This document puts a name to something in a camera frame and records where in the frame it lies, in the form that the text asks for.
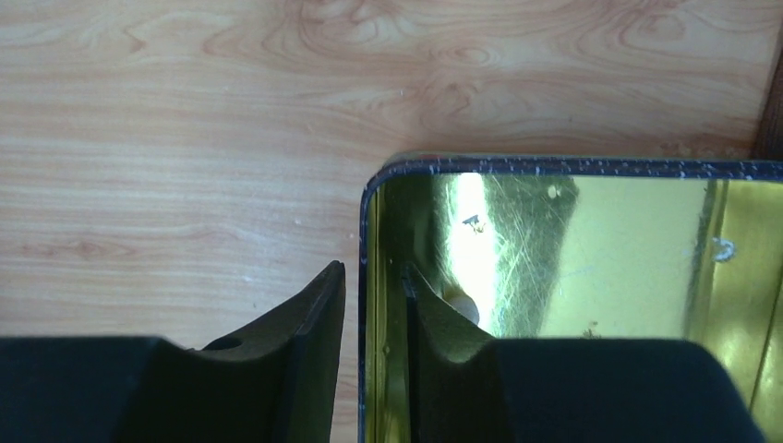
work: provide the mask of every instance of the light brown wooden surface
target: light brown wooden surface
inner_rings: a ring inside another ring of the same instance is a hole
[[[0,3],[0,333],[202,346],[331,259],[407,150],[742,157],[779,0]]]

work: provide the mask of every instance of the metal tray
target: metal tray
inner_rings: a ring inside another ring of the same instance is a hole
[[[496,337],[699,342],[783,441],[781,181],[776,162],[393,159],[361,209],[360,440],[410,439],[401,272],[413,263]]]

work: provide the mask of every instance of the speckled rim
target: speckled rim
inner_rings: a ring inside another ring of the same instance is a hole
[[[405,154],[392,158],[365,186],[359,224],[359,441],[365,441],[365,350],[367,324],[367,212],[379,186],[387,180],[410,174],[523,174],[604,175],[680,179],[739,179],[783,181],[783,162],[697,161],[585,158],[567,156],[509,156]]]

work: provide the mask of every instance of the metal tin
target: metal tin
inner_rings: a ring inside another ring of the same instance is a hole
[[[699,342],[783,439],[781,181],[779,162],[392,159],[361,206],[360,441],[410,439],[405,263],[496,337]]]

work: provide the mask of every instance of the golden metal container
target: golden metal container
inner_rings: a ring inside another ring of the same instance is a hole
[[[783,441],[781,180],[774,162],[391,161],[362,204],[360,438],[410,439],[401,272],[413,263],[496,337],[701,343]]]

